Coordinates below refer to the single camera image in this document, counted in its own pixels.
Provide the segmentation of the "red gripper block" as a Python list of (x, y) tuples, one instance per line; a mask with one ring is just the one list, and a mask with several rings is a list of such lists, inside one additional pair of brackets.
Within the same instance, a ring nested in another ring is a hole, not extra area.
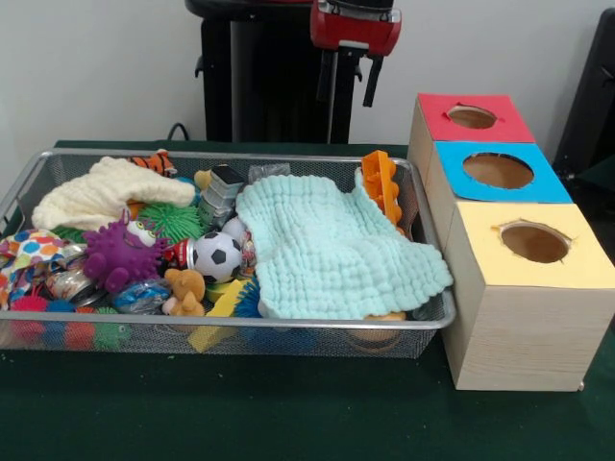
[(362, 50), (372, 61), (362, 105), (372, 107), (383, 57), (394, 49), (402, 28), (402, 13), (392, 1), (314, 1), (310, 9), (310, 38), (323, 49), (316, 99), (332, 94), (334, 51)]

